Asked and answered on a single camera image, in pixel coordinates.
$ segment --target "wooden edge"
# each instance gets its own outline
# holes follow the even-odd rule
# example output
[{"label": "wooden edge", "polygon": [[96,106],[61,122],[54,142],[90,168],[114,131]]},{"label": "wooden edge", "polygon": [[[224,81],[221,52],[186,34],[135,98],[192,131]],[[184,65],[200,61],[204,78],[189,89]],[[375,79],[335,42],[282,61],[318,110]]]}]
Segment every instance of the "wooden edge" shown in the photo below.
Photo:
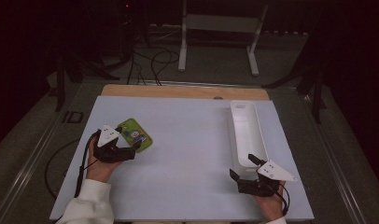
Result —
[{"label": "wooden edge", "polygon": [[263,89],[228,87],[177,87],[108,84],[103,88],[101,95],[195,99],[222,98],[225,100],[269,100],[268,93]]}]

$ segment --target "dark background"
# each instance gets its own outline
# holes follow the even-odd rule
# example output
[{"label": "dark background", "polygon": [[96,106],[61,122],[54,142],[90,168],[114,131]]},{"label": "dark background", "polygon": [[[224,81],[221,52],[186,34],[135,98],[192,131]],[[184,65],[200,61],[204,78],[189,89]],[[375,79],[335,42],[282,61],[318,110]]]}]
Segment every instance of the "dark background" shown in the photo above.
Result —
[{"label": "dark background", "polygon": [[[246,15],[254,8],[236,10],[232,1],[218,2],[222,7],[215,9],[214,1],[194,1],[189,10]],[[327,5],[320,3],[323,1],[271,2],[263,31],[310,33],[299,66],[320,62],[320,54],[327,52],[324,84],[331,88],[379,178],[379,1]],[[159,25],[180,24],[181,7],[176,0],[148,1],[148,20]],[[110,15],[108,9],[104,13],[101,16]],[[76,40],[83,40],[78,50],[89,50],[85,55],[97,56],[111,47],[98,46],[92,39],[94,30],[85,14],[78,0],[0,1],[0,141],[49,91],[46,77],[56,69],[55,37],[62,27]],[[97,48],[87,49],[90,43]]]}]

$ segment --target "white tabletop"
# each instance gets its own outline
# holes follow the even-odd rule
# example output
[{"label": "white tabletop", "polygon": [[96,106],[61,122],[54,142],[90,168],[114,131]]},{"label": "white tabletop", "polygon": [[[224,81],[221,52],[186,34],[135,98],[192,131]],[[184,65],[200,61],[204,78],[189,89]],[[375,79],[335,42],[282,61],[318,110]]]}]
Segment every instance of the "white tabletop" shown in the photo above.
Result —
[{"label": "white tabletop", "polygon": [[[255,221],[262,214],[230,178],[229,100],[99,96],[78,144],[50,218],[73,198],[86,142],[105,123],[136,119],[153,145],[111,176],[110,202],[120,221]],[[288,220],[314,218],[271,101],[256,102],[269,159],[300,179],[287,182]],[[120,138],[119,147],[127,144]]]}]

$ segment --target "plastic container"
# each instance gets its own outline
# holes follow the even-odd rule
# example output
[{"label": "plastic container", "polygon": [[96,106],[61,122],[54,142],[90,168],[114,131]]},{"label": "plastic container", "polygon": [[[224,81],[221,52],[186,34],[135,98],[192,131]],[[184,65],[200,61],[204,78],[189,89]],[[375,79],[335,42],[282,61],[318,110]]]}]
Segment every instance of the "plastic container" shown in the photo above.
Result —
[{"label": "plastic container", "polygon": [[232,101],[229,129],[233,171],[239,176],[257,175],[258,165],[248,159],[248,154],[267,161],[256,104],[250,101]]}]

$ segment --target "floor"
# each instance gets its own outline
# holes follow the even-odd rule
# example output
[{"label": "floor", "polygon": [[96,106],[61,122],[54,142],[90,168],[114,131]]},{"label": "floor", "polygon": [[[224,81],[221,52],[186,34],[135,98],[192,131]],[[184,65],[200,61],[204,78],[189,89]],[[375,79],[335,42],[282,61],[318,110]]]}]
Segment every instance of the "floor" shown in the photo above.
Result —
[{"label": "floor", "polygon": [[[151,67],[158,73],[164,64],[156,61],[176,59],[176,54],[169,53],[179,50],[175,29],[163,30],[166,37],[151,33],[154,49],[138,42],[131,84],[157,85]],[[246,42],[204,41],[198,34],[194,36],[197,37],[189,40],[186,71],[178,72],[177,62],[168,63],[158,74],[162,85],[260,88],[289,73],[306,41],[306,36],[299,35],[262,35],[256,48],[260,76],[252,77]],[[164,50],[161,48],[170,51],[150,60]],[[105,62],[112,63],[114,59],[105,58]],[[53,196],[59,192],[95,98],[107,83],[126,84],[130,68],[131,63],[127,63],[111,72],[120,77],[118,81],[87,73],[82,83],[72,83],[67,78],[67,99],[61,112],[54,111],[56,98],[46,95],[9,133],[0,144],[0,223],[49,222]],[[53,78],[54,75],[50,77],[52,87]],[[379,223],[379,184],[328,87],[323,89],[322,122],[317,124],[309,109],[312,95],[300,96],[295,91],[299,81],[267,91],[315,214],[314,220],[303,223]],[[67,112],[82,113],[84,118],[81,122],[67,122]]]}]

